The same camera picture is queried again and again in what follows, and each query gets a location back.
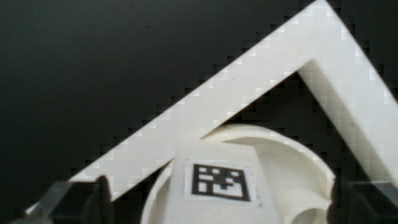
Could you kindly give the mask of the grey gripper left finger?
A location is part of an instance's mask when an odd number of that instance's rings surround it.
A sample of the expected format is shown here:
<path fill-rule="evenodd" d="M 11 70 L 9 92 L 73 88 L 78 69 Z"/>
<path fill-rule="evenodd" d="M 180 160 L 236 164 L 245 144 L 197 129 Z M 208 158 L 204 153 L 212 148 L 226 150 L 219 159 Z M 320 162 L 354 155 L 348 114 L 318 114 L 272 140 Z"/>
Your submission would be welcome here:
<path fill-rule="evenodd" d="M 107 177 L 93 182 L 55 182 L 34 209 L 11 224 L 114 224 Z"/>

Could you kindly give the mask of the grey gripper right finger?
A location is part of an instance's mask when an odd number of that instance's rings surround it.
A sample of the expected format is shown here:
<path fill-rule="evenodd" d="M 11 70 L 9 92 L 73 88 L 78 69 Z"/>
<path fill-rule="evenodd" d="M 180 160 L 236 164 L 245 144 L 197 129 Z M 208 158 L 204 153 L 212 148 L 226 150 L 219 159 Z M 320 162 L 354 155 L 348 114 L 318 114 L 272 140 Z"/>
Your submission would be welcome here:
<path fill-rule="evenodd" d="M 398 188 L 389 182 L 336 182 L 327 221 L 329 224 L 398 224 Z"/>

